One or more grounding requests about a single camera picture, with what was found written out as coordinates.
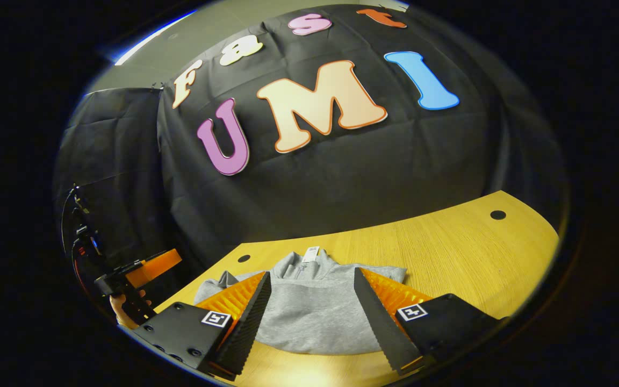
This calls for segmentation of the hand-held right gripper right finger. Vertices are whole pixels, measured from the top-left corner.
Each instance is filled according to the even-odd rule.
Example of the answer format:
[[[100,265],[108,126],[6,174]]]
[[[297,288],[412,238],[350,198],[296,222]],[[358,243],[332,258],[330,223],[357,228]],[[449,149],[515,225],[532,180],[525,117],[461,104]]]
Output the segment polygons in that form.
[[[364,268],[355,269],[354,290],[381,350],[399,375],[451,360],[506,321],[452,293],[430,297]]]

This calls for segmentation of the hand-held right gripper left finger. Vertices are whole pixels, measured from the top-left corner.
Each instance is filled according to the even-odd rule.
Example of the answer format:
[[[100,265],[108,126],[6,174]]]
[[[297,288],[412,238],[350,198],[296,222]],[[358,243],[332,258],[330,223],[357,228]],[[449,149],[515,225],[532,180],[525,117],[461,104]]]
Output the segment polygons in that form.
[[[250,355],[271,294],[270,272],[263,270],[195,306],[174,302],[132,335],[183,367],[233,381]]]

